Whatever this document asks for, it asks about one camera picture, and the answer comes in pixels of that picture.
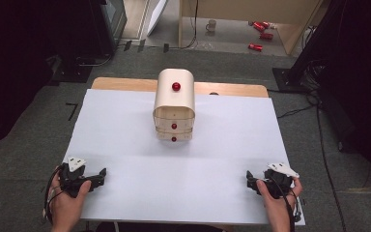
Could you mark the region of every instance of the white board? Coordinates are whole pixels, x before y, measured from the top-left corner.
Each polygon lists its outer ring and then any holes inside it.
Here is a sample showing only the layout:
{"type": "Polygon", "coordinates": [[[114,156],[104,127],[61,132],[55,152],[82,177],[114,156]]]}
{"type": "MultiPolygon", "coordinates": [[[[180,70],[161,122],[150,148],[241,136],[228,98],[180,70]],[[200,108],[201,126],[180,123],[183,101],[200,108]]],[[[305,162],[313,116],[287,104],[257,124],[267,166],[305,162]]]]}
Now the white board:
{"type": "Polygon", "coordinates": [[[157,3],[155,10],[152,13],[152,18],[150,19],[149,28],[147,29],[147,36],[150,36],[150,34],[152,34],[159,19],[161,18],[162,13],[164,12],[164,9],[167,3],[168,3],[168,0],[160,0],[157,3]]]}
{"type": "MultiPolygon", "coordinates": [[[[288,163],[268,98],[195,96],[193,138],[158,140],[156,93],[88,90],[65,155],[105,167],[81,218],[223,224],[268,223],[263,199],[246,187],[271,162],[288,163]]],[[[297,224],[304,224],[304,218],[297,224]]]]}

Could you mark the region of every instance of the hand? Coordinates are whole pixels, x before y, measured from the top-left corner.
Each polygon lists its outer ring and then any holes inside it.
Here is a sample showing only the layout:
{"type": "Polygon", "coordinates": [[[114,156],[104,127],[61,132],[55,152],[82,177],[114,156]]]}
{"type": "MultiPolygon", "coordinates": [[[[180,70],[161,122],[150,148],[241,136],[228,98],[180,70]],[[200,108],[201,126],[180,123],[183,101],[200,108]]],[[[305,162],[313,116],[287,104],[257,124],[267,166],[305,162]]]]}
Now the hand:
{"type": "Polygon", "coordinates": [[[80,220],[82,213],[83,202],[86,194],[89,192],[91,181],[86,181],[80,187],[76,198],[70,197],[66,192],[62,192],[59,183],[59,174],[56,173],[52,180],[52,185],[49,190],[55,189],[55,194],[59,194],[50,202],[50,210],[52,213],[53,232],[71,231],[80,220]]]}
{"type": "MultiPolygon", "coordinates": [[[[300,196],[302,192],[302,184],[300,179],[294,177],[294,188],[292,191],[296,196],[300,196]]],[[[267,216],[270,221],[272,231],[290,231],[290,218],[287,211],[287,206],[283,198],[275,199],[270,195],[265,183],[261,180],[257,181],[258,190],[260,190],[261,195],[264,199],[264,206],[267,210],[267,216]]],[[[296,198],[292,194],[288,194],[287,200],[291,206],[291,209],[295,209],[296,198]]]]}

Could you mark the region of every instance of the finger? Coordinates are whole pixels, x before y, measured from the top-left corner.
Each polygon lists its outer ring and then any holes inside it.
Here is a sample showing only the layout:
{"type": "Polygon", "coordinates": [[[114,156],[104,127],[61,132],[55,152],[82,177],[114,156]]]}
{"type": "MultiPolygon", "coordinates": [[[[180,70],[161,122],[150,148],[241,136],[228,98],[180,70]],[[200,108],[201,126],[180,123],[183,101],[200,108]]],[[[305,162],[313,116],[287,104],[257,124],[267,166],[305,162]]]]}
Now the finger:
{"type": "Polygon", "coordinates": [[[303,191],[302,184],[300,183],[299,178],[294,178],[294,187],[292,188],[292,192],[295,196],[300,196],[300,193],[303,191]]]}
{"type": "Polygon", "coordinates": [[[59,182],[59,171],[56,172],[56,174],[54,175],[54,177],[52,179],[52,184],[50,185],[50,190],[53,190],[53,189],[55,189],[56,194],[61,192],[60,182],[59,182]]]}
{"type": "Polygon", "coordinates": [[[291,206],[291,209],[295,209],[295,204],[297,203],[297,198],[293,196],[293,194],[286,195],[289,205],[291,206]]]}
{"type": "Polygon", "coordinates": [[[265,200],[273,199],[272,196],[270,195],[270,192],[267,189],[267,186],[265,185],[263,181],[257,180],[256,183],[257,183],[258,190],[260,190],[261,195],[264,197],[265,200]]]}
{"type": "Polygon", "coordinates": [[[92,185],[91,181],[85,181],[79,189],[79,194],[77,195],[76,199],[83,203],[84,198],[86,197],[87,193],[90,190],[90,186],[92,185]]]}

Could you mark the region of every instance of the red ball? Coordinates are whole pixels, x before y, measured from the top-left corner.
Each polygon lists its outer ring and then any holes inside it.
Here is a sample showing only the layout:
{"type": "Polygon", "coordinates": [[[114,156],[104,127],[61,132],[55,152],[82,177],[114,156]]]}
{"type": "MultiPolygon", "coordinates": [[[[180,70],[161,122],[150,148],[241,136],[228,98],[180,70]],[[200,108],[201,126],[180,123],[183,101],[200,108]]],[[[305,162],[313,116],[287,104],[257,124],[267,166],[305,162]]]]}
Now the red ball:
{"type": "Polygon", "coordinates": [[[173,88],[174,91],[179,91],[180,88],[182,88],[179,82],[174,82],[171,87],[173,88]]]}

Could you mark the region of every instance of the black stand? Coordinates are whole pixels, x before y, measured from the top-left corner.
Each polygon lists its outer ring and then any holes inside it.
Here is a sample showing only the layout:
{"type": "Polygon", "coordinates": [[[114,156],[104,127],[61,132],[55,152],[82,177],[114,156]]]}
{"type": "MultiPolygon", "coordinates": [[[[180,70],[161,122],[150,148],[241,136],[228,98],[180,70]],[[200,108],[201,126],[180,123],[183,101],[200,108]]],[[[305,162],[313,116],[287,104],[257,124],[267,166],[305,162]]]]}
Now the black stand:
{"type": "Polygon", "coordinates": [[[62,62],[53,75],[52,81],[86,83],[92,68],[91,66],[68,66],[62,62]]]}
{"type": "Polygon", "coordinates": [[[304,93],[309,92],[300,82],[290,81],[290,69],[272,68],[273,77],[278,85],[279,92],[283,93],[304,93]]]}

